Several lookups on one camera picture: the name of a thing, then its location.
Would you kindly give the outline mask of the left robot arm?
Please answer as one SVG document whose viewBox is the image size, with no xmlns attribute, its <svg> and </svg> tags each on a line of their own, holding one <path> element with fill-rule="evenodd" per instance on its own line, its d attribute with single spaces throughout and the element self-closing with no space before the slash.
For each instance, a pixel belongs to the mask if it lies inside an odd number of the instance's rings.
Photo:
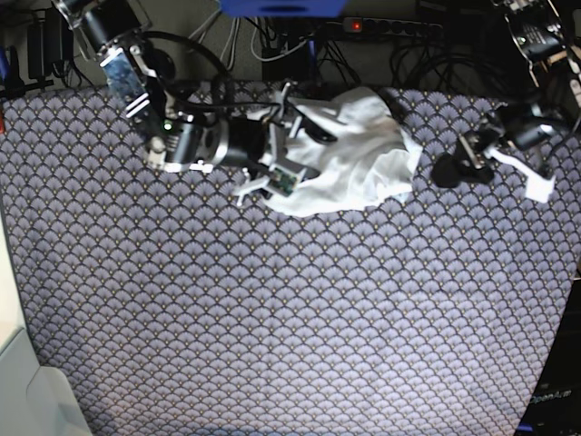
<svg viewBox="0 0 581 436">
<path fill-rule="evenodd" d="M 544 202 L 556 183 L 551 160 L 580 126 L 578 119 L 568 121 L 561 114 L 546 89 L 553 77 L 562 77 L 575 99 L 580 97 L 580 48 L 551 1 L 496 1 L 493 6 L 504 19 L 532 88 L 460 134 L 453 153 L 437 159 L 430 177 L 439 188 L 490 184 L 493 165 L 504 164 L 525 176 L 528 198 Z"/>
</svg>

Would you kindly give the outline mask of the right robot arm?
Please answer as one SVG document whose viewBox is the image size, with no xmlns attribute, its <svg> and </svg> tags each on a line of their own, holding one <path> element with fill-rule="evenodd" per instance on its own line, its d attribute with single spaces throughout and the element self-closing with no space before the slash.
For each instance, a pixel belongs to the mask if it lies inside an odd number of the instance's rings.
<svg viewBox="0 0 581 436">
<path fill-rule="evenodd" d="M 213 52 L 187 37 L 149 30 L 129 2 L 56 1 L 54 7 L 83 56 L 99 64 L 110 90 L 123 101 L 153 169 L 237 167 L 251 176 L 263 174 L 267 182 L 318 176 L 313 166 L 290 159 L 290 140 L 299 131 L 322 145 L 337 137 L 300 111 L 289 97 L 291 83 L 271 101 L 237 101 L 231 74 Z M 215 68 L 210 103 L 191 101 L 192 87 L 176 80 L 171 57 L 153 46 L 154 39 L 182 45 Z"/>
</svg>

